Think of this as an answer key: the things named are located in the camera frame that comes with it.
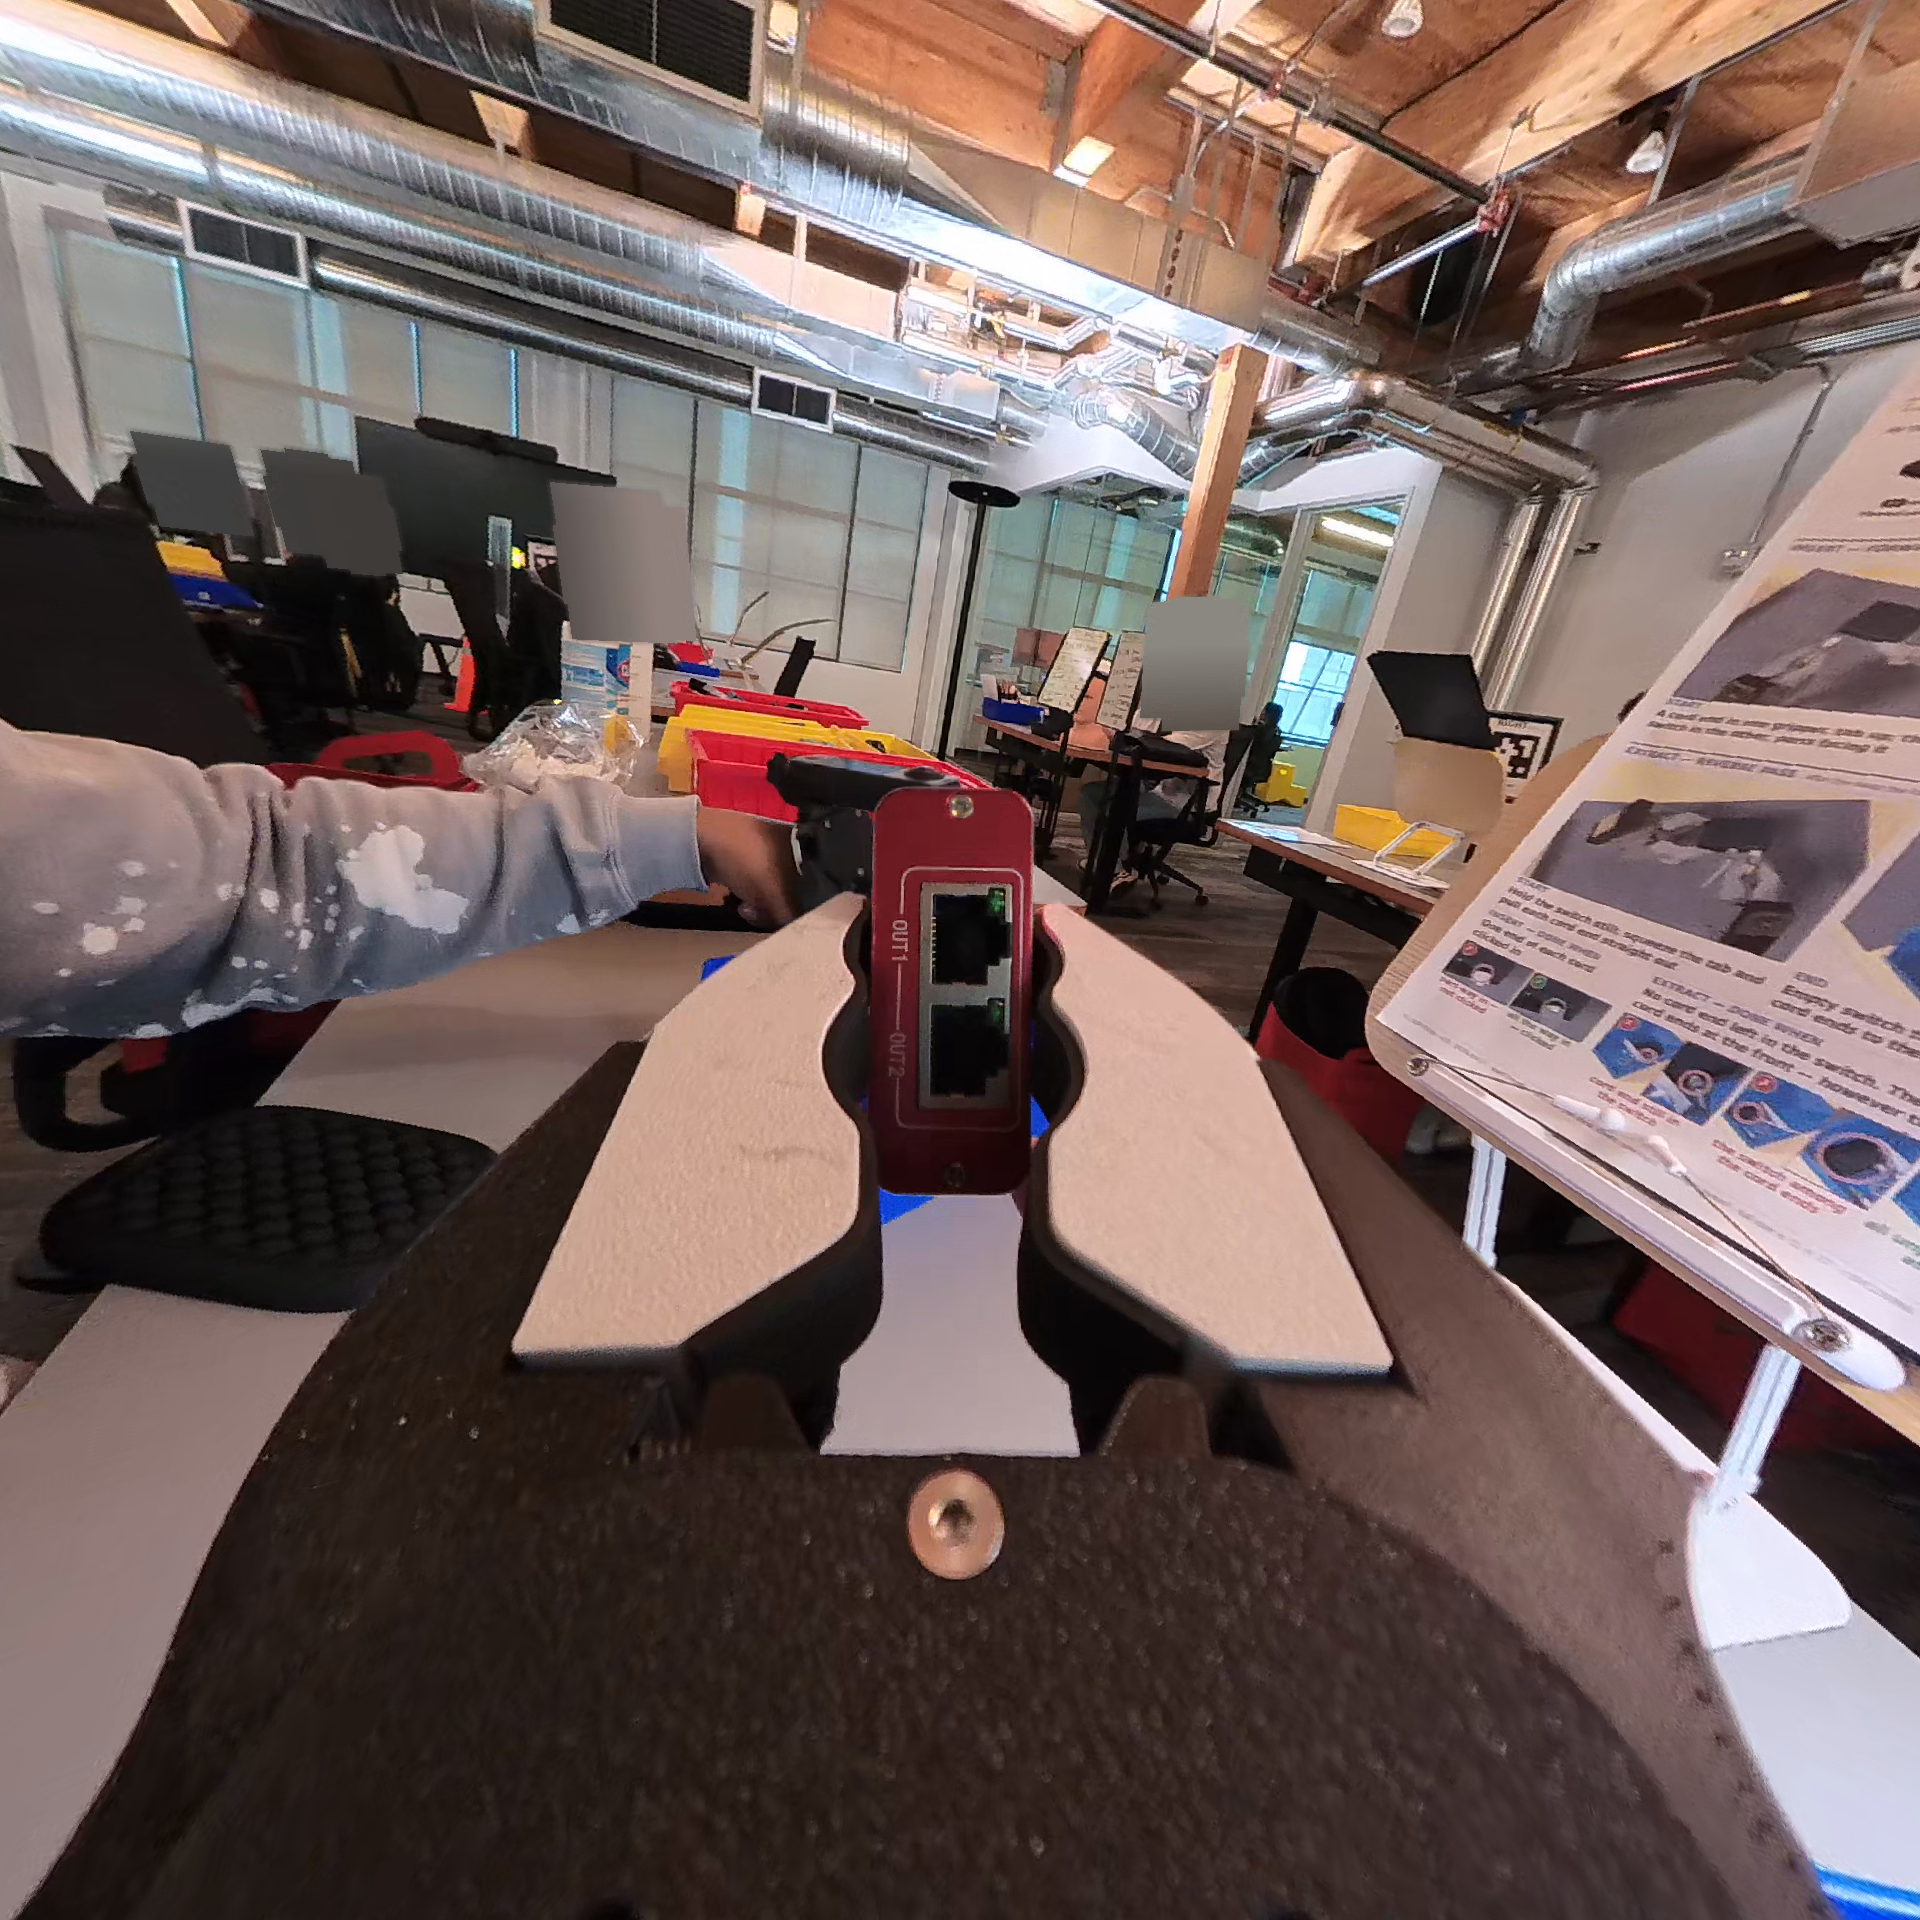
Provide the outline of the person's left forearm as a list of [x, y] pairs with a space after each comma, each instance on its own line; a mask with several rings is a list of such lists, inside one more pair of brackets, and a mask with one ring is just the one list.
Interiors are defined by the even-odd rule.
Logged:
[[705, 889], [700, 806], [285, 784], [3, 728], [3, 1034], [159, 1040], [409, 990]]

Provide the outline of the instruction sheet on clipboard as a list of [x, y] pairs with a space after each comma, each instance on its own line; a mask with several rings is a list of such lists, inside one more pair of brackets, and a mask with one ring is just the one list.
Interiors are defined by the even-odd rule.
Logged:
[[1803, 1377], [1917, 1393], [1917, 369], [1384, 984], [1394, 1067], [1753, 1325], [1691, 1523], [1717, 1650], [1852, 1603], [1756, 1500]]

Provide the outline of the brown office desk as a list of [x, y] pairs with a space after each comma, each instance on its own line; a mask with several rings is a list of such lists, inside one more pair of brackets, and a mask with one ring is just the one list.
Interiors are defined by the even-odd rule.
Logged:
[[1247, 849], [1248, 879], [1289, 901], [1247, 1025], [1253, 1043], [1281, 985], [1302, 972], [1323, 919], [1398, 951], [1447, 891], [1444, 879], [1380, 866], [1362, 849], [1305, 827], [1225, 821], [1216, 832]]

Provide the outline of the black light flag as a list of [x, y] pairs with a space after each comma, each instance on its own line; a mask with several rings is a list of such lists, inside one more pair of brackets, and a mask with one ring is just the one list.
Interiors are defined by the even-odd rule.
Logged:
[[1405, 741], [1494, 749], [1491, 711], [1469, 654], [1378, 648], [1364, 658], [1364, 666]]

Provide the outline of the person's left hand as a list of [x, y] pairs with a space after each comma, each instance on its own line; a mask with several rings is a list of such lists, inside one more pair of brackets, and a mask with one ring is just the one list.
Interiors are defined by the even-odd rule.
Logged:
[[792, 824], [700, 804], [694, 827], [703, 875], [743, 922], [779, 929], [804, 914]]

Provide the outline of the clear plastic bag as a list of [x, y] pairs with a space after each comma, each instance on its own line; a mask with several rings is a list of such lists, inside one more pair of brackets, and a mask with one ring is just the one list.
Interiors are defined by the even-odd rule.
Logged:
[[640, 768], [647, 730], [618, 710], [571, 699], [526, 705], [493, 740], [461, 755], [482, 791], [537, 796], [568, 782], [625, 790]]

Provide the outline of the red plastic bin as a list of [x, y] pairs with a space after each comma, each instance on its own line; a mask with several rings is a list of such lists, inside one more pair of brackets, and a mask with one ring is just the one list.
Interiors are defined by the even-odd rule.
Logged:
[[[1722, 1425], [1732, 1425], [1763, 1338], [1683, 1277], [1644, 1259], [1608, 1297], [1604, 1324], [1648, 1356]], [[1775, 1442], [1791, 1454], [1879, 1454], [1902, 1443], [1865, 1405], [1803, 1370]]]
[[728, 732], [763, 737], [815, 737], [834, 726], [804, 699], [741, 686], [676, 680], [671, 683], [674, 718], [691, 732]]
[[933, 784], [939, 775], [955, 785], [984, 787], [989, 782], [971, 769], [919, 753], [883, 752], [867, 740], [846, 744], [840, 737], [791, 737], [747, 732], [691, 732], [691, 787], [715, 807], [797, 824], [800, 804], [788, 800], [771, 775], [775, 758], [821, 758], [846, 761], [865, 773], [900, 775], [906, 782]]

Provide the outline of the red trash bin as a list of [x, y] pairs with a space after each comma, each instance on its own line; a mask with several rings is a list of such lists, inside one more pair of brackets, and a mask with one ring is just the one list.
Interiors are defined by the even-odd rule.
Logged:
[[1397, 1165], [1425, 1101], [1375, 1056], [1367, 1036], [1368, 995], [1364, 984], [1341, 968], [1289, 972], [1261, 1016], [1254, 1050], [1299, 1076]]

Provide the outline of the red ethernet switch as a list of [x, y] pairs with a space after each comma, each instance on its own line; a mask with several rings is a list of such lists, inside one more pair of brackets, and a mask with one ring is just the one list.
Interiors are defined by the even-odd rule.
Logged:
[[1011, 790], [876, 804], [868, 1120], [883, 1187], [1011, 1194], [1032, 1161], [1034, 816]]

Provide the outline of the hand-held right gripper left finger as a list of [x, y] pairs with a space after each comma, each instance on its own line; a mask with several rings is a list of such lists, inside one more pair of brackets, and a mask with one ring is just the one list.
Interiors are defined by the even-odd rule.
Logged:
[[865, 914], [831, 897], [656, 1023], [513, 1334], [520, 1366], [658, 1377], [685, 1415], [772, 1380], [826, 1436], [884, 1292]]

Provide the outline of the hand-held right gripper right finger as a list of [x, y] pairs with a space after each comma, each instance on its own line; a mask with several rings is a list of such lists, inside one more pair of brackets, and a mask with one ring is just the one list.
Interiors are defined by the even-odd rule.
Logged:
[[1088, 915], [1046, 905], [1021, 1331], [1101, 1448], [1144, 1380], [1208, 1432], [1270, 1384], [1380, 1384], [1394, 1351], [1253, 1043]]

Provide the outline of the black floor lamp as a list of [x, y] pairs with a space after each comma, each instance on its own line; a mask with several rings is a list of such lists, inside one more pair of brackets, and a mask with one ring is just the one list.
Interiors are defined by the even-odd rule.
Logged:
[[959, 597], [959, 613], [952, 633], [952, 652], [946, 666], [942, 701], [939, 710], [939, 728], [934, 737], [934, 755], [948, 759], [955, 732], [955, 711], [962, 683], [962, 670], [968, 659], [968, 632], [975, 613], [979, 577], [984, 559], [984, 548], [994, 515], [1021, 504], [1021, 492], [991, 481], [986, 478], [957, 478], [948, 484], [948, 495], [973, 507], [973, 536]]

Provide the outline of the black office chair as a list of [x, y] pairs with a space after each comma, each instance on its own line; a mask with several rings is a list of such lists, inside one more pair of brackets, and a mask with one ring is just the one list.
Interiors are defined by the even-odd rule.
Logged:
[[13, 1110], [32, 1141], [120, 1150], [45, 1214], [18, 1281], [287, 1314], [363, 1307], [497, 1152], [435, 1125], [268, 1103], [333, 1009], [13, 1043]]

